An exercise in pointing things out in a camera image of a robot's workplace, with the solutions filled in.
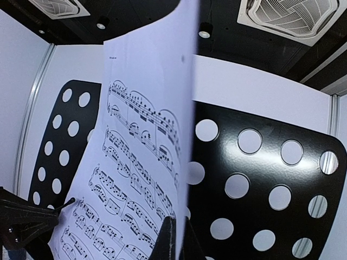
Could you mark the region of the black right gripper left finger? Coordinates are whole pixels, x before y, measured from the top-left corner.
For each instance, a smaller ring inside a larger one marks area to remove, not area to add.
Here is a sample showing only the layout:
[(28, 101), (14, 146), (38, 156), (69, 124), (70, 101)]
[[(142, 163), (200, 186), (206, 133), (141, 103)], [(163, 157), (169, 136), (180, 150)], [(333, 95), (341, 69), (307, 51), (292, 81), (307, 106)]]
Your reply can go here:
[(176, 220), (165, 217), (159, 231), (150, 260), (176, 259)]

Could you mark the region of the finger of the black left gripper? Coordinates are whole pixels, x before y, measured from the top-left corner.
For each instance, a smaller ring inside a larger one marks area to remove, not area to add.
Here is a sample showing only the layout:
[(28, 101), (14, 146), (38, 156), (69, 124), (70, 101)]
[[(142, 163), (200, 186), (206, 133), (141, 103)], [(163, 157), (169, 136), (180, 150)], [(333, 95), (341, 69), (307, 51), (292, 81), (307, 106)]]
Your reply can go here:
[(20, 249), (59, 223), (59, 213), (34, 205), (1, 187), (1, 242)]

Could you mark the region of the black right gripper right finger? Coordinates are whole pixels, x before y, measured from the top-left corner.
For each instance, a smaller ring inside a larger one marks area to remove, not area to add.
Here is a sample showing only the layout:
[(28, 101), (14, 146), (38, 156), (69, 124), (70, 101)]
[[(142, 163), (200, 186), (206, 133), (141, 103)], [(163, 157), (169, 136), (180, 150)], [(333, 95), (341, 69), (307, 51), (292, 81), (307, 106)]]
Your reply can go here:
[(183, 245), (179, 255), (180, 260), (206, 260), (196, 234), (188, 217), (185, 217)]

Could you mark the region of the black music stand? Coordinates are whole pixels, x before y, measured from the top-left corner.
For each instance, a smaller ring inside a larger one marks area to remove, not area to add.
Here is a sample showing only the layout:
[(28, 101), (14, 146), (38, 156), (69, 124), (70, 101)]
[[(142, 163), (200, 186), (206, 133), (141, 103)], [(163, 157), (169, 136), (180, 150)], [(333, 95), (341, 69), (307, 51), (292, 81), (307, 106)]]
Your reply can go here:
[[(209, 142), (194, 140), (192, 159), (204, 179), (190, 188), (192, 228), (206, 258), (298, 259), (292, 248), (308, 238), (302, 259), (318, 259), (330, 233), (346, 176), (346, 150), (336, 138), (261, 116), (197, 102), (196, 122), (219, 128)], [(319, 159), (333, 151), (338, 168), (324, 174)], [(314, 219), (316, 195), (328, 202)]]

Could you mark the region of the purple sheet music page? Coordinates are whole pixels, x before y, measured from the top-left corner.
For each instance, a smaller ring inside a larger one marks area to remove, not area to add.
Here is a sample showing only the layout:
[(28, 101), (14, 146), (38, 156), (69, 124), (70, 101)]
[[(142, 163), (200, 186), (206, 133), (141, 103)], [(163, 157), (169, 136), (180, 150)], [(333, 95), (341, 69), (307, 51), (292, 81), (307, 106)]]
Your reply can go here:
[(55, 259), (150, 259), (164, 218), (183, 245), (198, 1), (105, 41), (97, 122), (49, 246)]

